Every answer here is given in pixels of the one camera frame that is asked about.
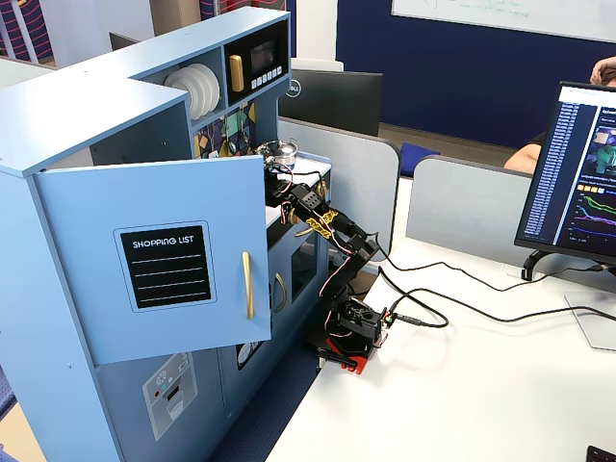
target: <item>gray desk partition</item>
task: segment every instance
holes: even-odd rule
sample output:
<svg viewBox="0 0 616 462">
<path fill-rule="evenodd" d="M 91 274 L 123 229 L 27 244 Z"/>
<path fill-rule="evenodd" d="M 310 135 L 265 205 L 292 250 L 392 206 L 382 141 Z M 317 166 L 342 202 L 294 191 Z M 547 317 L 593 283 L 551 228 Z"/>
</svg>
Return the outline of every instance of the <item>gray desk partition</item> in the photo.
<svg viewBox="0 0 616 462">
<path fill-rule="evenodd" d="M 390 249 L 398 195 L 400 152 L 390 141 L 280 117 L 281 140 L 331 159 L 332 207 L 345 212 L 366 232 L 379 233 Z"/>
<path fill-rule="evenodd" d="M 406 236 L 521 268 L 532 250 L 513 241 L 530 178 L 503 168 L 428 157 L 415 170 Z M 537 271 L 590 265 L 579 258 L 552 255 L 539 263 Z M 611 292 L 616 288 L 616 279 L 608 273 L 569 271 L 558 277 Z"/>
</svg>

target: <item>open cabinet door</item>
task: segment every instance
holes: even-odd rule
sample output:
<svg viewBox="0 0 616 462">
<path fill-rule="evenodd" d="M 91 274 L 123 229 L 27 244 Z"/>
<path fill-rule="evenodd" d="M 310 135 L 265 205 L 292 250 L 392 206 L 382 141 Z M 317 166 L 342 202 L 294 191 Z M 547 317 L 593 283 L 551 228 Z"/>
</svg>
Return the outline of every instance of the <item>open cabinet door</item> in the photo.
<svg viewBox="0 0 616 462">
<path fill-rule="evenodd" d="M 36 184 L 95 364 L 270 338 L 261 156 Z"/>
</svg>

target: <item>stacked plates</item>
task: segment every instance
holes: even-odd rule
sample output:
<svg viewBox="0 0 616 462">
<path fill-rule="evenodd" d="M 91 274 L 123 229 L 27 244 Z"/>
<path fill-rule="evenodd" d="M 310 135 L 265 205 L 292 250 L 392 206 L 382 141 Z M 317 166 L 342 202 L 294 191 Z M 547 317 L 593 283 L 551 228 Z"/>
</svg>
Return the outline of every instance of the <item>stacked plates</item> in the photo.
<svg viewBox="0 0 616 462">
<path fill-rule="evenodd" d="M 173 72 L 166 87 L 187 91 L 191 96 L 191 119 L 197 120 L 213 111 L 220 99 L 220 85 L 207 65 L 191 64 Z"/>
</svg>

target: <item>person's arm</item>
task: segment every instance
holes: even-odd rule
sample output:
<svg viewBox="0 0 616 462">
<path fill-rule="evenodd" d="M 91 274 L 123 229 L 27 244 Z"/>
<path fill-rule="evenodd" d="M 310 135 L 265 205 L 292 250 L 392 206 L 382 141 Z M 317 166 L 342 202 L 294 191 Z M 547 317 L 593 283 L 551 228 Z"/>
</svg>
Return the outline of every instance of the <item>person's arm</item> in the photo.
<svg viewBox="0 0 616 462">
<path fill-rule="evenodd" d="M 603 73 L 608 69 L 616 69 L 616 56 L 612 58 L 605 58 L 595 64 L 593 73 L 590 76 L 590 83 L 593 85 L 603 84 Z"/>
<path fill-rule="evenodd" d="M 537 159 L 539 158 L 540 152 L 541 146 L 539 144 L 527 144 L 511 156 L 504 167 L 524 173 L 533 173 L 535 167 L 537 167 Z"/>
</svg>

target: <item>black robotic arm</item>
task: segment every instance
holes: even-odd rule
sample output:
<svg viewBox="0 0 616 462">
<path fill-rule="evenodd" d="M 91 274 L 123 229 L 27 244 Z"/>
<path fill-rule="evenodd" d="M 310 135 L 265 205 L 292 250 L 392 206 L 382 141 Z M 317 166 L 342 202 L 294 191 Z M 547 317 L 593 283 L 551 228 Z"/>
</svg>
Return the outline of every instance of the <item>black robotic arm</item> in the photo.
<svg viewBox="0 0 616 462">
<path fill-rule="evenodd" d="M 321 353 L 360 373 L 372 349 L 382 341 L 383 326 L 389 325 L 387 310 L 376 313 L 355 298 L 347 284 L 378 252 L 379 247 L 361 227 L 344 213 L 331 208 L 307 185 L 279 179 L 278 173 L 287 172 L 282 167 L 272 160 L 265 162 L 266 205 L 280 206 L 283 220 L 304 221 L 346 258 L 320 291 L 320 297 L 330 311 L 325 330 L 329 336 L 328 343 L 335 351 Z"/>
</svg>

